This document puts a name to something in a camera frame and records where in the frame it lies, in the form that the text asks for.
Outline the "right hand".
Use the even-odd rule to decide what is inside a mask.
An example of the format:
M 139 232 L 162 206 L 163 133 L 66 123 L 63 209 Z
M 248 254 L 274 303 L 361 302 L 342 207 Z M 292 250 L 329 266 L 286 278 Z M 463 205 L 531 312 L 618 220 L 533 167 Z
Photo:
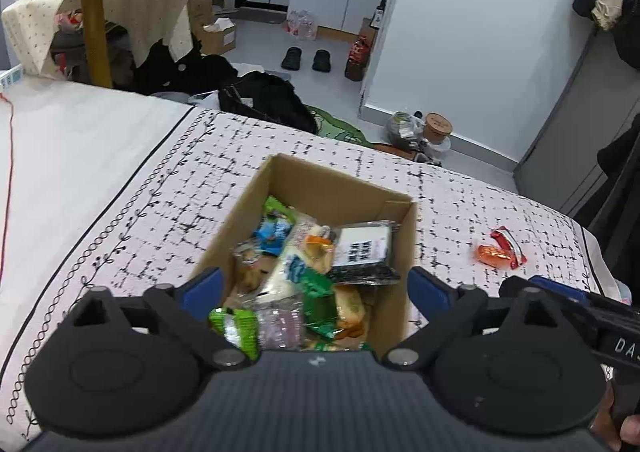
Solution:
M 590 425 L 590 432 L 597 436 L 612 451 L 619 451 L 623 444 L 638 446 L 640 440 L 640 416 L 629 415 L 620 426 L 616 426 L 612 418 L 612 406 L 615 396 L 611 384 L 606 386 L 598 412 Z

